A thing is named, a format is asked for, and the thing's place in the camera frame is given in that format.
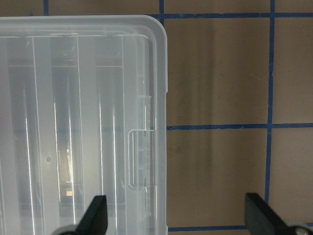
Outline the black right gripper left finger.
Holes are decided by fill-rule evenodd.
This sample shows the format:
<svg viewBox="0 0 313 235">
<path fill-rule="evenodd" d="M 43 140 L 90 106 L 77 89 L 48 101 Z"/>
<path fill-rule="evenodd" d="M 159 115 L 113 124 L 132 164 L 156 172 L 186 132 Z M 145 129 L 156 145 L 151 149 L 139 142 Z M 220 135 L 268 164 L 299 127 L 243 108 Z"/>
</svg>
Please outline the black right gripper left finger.
<svg viewBox="0 0 313 235">
<path fill-rule="evenodd" d="M 81 221 L 77 225 L 75 235 L 105 235 L 108 229 L 107 199 L 105 195 L 94 196 Z"/>
</svg>

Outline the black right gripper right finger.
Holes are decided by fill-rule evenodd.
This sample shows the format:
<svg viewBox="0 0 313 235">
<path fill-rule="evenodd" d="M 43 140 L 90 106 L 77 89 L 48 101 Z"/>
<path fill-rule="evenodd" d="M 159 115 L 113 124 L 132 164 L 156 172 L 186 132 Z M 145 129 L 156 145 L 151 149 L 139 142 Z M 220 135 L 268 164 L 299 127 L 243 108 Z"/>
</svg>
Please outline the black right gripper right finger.
<svg viewBox="0 0 313 235">
<path fill-rule="evenodd" d="M 283 235 L 288 226 L 257 193 L 245 195 L 245 225 L 251 235 Z"/>
</svg>

